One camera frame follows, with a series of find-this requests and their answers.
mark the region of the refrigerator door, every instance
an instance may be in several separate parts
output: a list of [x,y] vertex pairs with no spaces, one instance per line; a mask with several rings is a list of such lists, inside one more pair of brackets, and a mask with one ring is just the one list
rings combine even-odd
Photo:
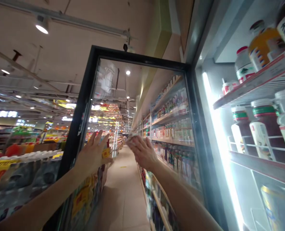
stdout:
[[[138,84],[131,79],[131,75],[143,76],[146,73],[152,76],[151,78],[147,77],[150,81],[149,85],[144,86],[140,95],[141,100],[138,102],[139,97],[131,95],[133,92],[131,88],[138,87]],[[197,93],[193,88],[193,78],[191,65],[188,64],[92,46],[58,178],[73,166],[76,155],[93,131],[104,129],[110,132],[112,137],[110,155],[116,157],[119,133],[136,131],[142,136],[151,137],[151,131],[159,131],[160,127],[162,134],[165,134],[163,127],[169,124],[166,131],[166,135],[169,137],[158,136],[156,138],[155,135],[152,136],[154,144],[167,146],[166,151],[169,149],[173,152],[170,162],[165,157],[161,160],[171,168],[171,171],[176,172],[180,178],[187,181],[188,188],[197,193],[214,219],[224,230],[227,230],[222,201],[218,196],[218,183],[214,177],[213,159],[207,153],[204,145],[205,139],[201,135],[201,124],[204,124],[204,121],[200,119],[201,114],[198,113],[200,102],[196,98]],[[167,108],[161,110],[162,113],[159,115],[158,111],[163,107]],[[112,115],[109,116],[107,110],[112,110]],[[149,112],[151,117],[144,120]],[[180,122],[176,126],[174,123],[178,120]],[[173,133],[172,130],[178,130],[177,137],[174,137],[176,133]],[[173,161],[176,159],[178,163],[176,167],[173,167],[172,159]],[[144,173],[142,175],[144,182],[146,178],[147,181],[153,178],[142,169],[140,170]],[[166,210],[163,209],[160,214],[151,215],[150,219],[160,215],[163,220],[161,224],[165,224],[165,228],[169,230],[176,226],[176,222],[173,223],[175,219],[172,219],[171,216],[165,216],[171,211],[169,203],[167,203],[168,200],[165,198],[165,192],[161,189],[161,194],[159,193],[160,184],[155,184],[155,179],[150,183],[146,187],[147,194],[155,201],[158,199],[159,209],[163,208],[163,204],[159,203],[166,201],[164,206]],[[79,210],[73,216],[73,202],[78,193],[79,189],[55,213],[45,228],[52,230],[57,227],[58,230],[62,230],[63,227],[71,227],[68,224],[72,221],[73,224],[88,221],[86,217],[92,214],[92,206],[94,206],[92,203],[84,204],[82,206],[84,209]]]
[[[231,230],[285,230],[285,93],[276,94],[285,90],[285,45],[276,54],[268,52],[269,62],[258,70],[252,52],[260,45],[267,47],[272,39],[255,44],[253,39],[264,36],[264,30],[249,33],[251,25],[264,20],[266,32],[282,44],[276,32],[279,10],[278,1],[219,1],[194,58]],[[240,65],[242,54],[249,60],[245,68]]]

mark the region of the orange bottle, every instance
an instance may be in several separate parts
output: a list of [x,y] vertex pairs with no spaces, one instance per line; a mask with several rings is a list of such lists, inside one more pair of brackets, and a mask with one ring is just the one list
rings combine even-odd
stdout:
[[34,144],[29,143],[25,149],[25,153],[31,153],[33,151],[33,148],[34,148]]
[[249,59],[255,70],[259,71],[285,51],[285,43],[275,28],[264,26],[263,20],[255,22],[250,32],[254,39],[248,47]]

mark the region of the ceiling light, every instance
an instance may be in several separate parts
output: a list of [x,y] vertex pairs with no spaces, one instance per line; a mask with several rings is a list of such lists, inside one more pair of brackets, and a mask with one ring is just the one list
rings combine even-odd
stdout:
[[7,72],[6,70],[1,69],[2,72],[6,73],[6,74],[10,74],[9,72]]
[[48,18],[37,16],[36,28],[44,34],[48,34]]

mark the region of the store sign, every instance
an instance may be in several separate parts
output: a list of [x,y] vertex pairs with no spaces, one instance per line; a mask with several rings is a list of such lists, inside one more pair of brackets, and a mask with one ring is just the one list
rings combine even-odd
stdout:
[[17,120],[15,125],[16,126],[26,126],[26,127],[35,127],[36,126],[35,124],[26,124],[25,122],[26,122],[25,120]]
[[15,111],[0,111],[0,117],[17,117],[17,112]]

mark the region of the supermarket aisle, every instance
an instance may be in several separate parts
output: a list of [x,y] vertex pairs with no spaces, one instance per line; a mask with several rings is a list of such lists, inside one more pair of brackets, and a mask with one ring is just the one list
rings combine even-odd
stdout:
[[108,169],[99,231],[150,231],[134,154],[124,146]]

